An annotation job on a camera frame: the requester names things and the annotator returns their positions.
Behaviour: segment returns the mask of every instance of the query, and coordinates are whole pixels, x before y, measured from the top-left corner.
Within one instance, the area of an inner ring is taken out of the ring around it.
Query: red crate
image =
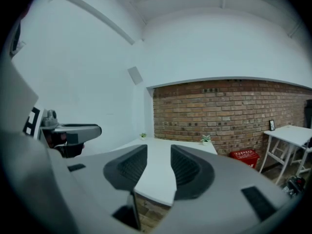
[[[252,168],[255,168],[260,156],[252,149],[230,152],[230,157],[240,160]]]

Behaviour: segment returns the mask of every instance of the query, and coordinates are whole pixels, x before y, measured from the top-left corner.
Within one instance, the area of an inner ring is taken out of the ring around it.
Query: brick wall
[[[192,82],[156,88],[155,137],[200,141],[210,135],[219,154],[255,149],[263,153],[263,131],[275,126],[304,126],[304,107],[312,90],[258,80]]]

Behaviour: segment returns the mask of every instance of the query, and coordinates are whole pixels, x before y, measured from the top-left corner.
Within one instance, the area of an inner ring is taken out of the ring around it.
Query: white desk
[[[176,177],[171,168],[171,145],[186,146],[217,154],[211,143],[208,146],[204,146],[199,142],[157,138],[146,138],[144,141],[136,139],[115,150],[144,144],[148,145],[147,166],[135,186],[135,192],[153,201],[169,206],[173,204],[176,193]]]
[[[274,131],[265,131],[264,133],[269,135],[269,143],[268,143],[267,152],[266,152],[266,155],[264,157],[260,172],[263,169],[264,163],[265,163],[268,155],[271,156],[272,158],[274,158],[275,160],[277,160],[279,163],[283,164],[282,171],[281,171],[281,173],[280,173],[280,175],[276,181],[276,184],[277,184],[279,182],[280,178],[282,177],[285,169],[286,169],[289,158],[290,158],[295,146],[302,147],[306,142],[308,142],[310,140],[310,138],[312,138],[312,129],[288,125],[288,126],[276,128]],[[271,153],[269,152],[272,137],[275,137],[279,140],[283,140],[283,141],[286,141],[289,143],[287,150],[285,150],[283,152],[281,158],[278,158],[277,156],[274,155],[274,151],[276,149],[278,149],[277,146],[279,144],[279,141],[274,146],[272,152]]]

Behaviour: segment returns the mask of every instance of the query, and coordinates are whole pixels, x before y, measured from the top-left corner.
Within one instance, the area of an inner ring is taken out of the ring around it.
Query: potted plant
[[[141,138],[140,138],[141,140],[145,140],[145,138],[146,138],[146,133],[141,133],[141,134],[140,134],[140,137],[141,137]]]
[[[204,146],[208,146],[208,144],[211,142],[210,135],[207,135],[207,136],[203,135],[203,138],[201,139],[201,141],[203,142]]]

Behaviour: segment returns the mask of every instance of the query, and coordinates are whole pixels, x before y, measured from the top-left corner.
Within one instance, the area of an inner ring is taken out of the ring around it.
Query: black picture frame
[[[269,126],[270,126],[270,131],[274,131],[275,130],[275,122],[274,122],[274,120],[269,120]]]

